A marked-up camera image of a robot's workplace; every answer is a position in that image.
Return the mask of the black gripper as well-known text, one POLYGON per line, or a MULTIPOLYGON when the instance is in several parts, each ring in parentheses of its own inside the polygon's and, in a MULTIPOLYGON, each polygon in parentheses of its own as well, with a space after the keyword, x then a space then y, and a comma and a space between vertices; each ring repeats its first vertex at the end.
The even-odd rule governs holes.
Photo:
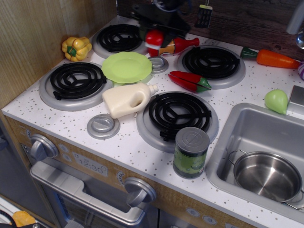
POLYGON ((139 23, 140 38, 145 41, 149 30, 159 30, 163 34, 161 47, 165 48, 176 36, 185 36, 190 25, 179 15, 182 3, 134 4, 132 18, 139 23))

